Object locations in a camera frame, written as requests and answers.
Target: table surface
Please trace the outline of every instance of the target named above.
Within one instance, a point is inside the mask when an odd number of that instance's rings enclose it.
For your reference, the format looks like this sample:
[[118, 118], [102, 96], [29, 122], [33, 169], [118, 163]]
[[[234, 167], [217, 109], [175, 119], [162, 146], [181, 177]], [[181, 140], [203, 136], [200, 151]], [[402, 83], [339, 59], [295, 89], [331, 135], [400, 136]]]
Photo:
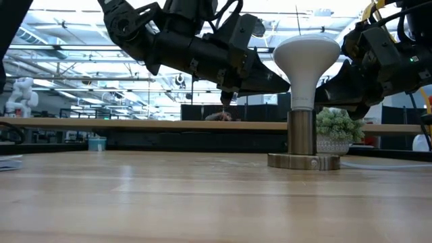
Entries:
[[123, 151], [25, 155], [23, 169], [0, 172], [0, 241], [431, 240], [431, 169], [291, 171], [267, 167], [266, 159]]
[[[73, 118], [10, 118], [0, 117], [0, 122], [17, 126], [51, 129], [128, 128], [128, 129], [183, 129], [183, 130], [287, 130], [286, 122], [247, 121], [156, 121], [156, 120], [105, 120]], [[368, 134], [421, 134], [419, 125], [365, 124]]]

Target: white pot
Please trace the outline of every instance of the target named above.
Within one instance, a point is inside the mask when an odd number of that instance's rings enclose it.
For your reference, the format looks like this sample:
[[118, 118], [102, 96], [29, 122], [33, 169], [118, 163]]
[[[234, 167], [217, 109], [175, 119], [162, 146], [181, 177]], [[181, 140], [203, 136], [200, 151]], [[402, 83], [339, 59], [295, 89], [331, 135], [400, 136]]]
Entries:
[[348, 141], [332, 140], [328, 136], [317, 135], [317, 153], [330, 155], [346, 155], [350, 149]]

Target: person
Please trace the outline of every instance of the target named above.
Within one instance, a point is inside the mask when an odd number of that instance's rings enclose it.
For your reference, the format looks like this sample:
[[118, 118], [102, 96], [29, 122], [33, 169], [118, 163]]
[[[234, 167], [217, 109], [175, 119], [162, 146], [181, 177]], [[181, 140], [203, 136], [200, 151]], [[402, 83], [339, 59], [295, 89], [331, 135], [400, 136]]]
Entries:
[[228, 112], [218, 112], [211, 115], [208, 115], [205, 118], [206, 121], [222, 121], [222, 122], [230, 122], [232, 121], [232, 116]]

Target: potted plant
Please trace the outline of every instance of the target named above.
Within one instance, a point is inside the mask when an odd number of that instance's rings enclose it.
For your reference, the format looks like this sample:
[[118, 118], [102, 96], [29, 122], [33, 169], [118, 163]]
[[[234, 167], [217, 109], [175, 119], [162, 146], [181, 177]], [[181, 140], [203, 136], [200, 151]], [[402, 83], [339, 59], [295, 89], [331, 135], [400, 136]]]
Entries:
[[324, 108], [317, 115], [317, 152], [345, 155], [350, 144], [365, 136], [361, 120], [353, 121], [343, 109]]

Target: metal cylinder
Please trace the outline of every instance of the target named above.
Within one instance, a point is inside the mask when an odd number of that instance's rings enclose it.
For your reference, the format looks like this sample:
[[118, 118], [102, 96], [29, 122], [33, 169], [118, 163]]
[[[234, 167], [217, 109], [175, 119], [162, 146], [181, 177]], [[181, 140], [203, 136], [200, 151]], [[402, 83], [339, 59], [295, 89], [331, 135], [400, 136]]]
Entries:
[[288, 112], [288, 153], [291, 155], [315, 155], [317, 153], [314, 111]]

